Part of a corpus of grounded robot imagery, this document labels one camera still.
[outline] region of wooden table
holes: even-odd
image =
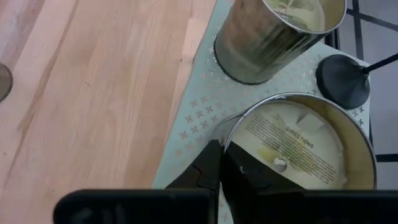
[[[1,0],[0,223],[149,188],[215,0]]]

